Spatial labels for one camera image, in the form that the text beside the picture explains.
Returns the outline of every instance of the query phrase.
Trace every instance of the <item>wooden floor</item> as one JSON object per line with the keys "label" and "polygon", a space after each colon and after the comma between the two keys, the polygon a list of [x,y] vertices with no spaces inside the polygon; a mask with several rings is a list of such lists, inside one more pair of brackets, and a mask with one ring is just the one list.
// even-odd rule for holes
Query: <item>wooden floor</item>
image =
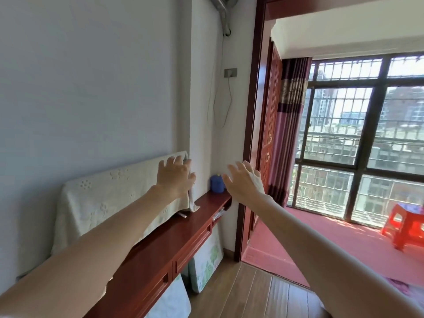
{"label": "wooden floor", "polygon": [[189,318],[329,317],[313,292],[226,258],[201,294],[189,297]]}

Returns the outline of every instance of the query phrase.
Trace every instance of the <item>wooden console table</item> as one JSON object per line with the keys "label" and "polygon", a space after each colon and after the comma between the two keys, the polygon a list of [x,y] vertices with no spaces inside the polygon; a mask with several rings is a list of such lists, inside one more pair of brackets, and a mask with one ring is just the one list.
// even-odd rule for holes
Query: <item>wooden console table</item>
{"label": "wooden console table", "polygon": [[173,215],[131,249],[85,318],[142,318],[148,313],[209,237],[216,224],[213,215],[230,207],[231,196],[209,191],[196,204],[195,213]]}

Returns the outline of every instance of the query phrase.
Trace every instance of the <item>pink floor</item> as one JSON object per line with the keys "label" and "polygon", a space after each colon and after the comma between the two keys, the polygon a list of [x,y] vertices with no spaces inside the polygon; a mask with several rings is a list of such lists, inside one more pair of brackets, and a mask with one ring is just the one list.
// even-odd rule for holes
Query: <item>pink floor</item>
{"label": "pink floor", "polygon": [[[424,248],[406,245],[403,252],[397,251],[390,239],[378,230],[293,208],[286,209],[377,273],[424,287]],[[242,261],[309,287],[287,252],[260,220]]]}

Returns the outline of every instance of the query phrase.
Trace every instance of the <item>window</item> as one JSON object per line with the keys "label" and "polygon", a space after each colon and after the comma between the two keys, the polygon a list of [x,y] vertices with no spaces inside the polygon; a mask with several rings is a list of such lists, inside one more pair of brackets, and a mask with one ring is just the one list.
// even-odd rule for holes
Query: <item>window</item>
{"label": "window", "polygon": [[289,205],[381,227],[424,203],[424,55],[312,63]]}

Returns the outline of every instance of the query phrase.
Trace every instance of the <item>hand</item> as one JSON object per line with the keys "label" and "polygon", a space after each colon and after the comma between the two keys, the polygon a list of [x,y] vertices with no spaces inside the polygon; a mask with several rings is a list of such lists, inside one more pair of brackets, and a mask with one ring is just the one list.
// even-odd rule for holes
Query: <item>hand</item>
{"label": "hand", "polygon": [[236,162],[236,165],[228,165],[233,179],[226,174],[222,179],[231,196],[252,209],[253,204],[265,195],[261,173],[246,161]]}
{"label": "hand", "polygon": [[193,187],[196,174],[190,173],[191,160],[182,162],[182,157],[170,157],[166,161],[159,162],[159,170],[156,186],[164,194],[169,203],[187,194]]}

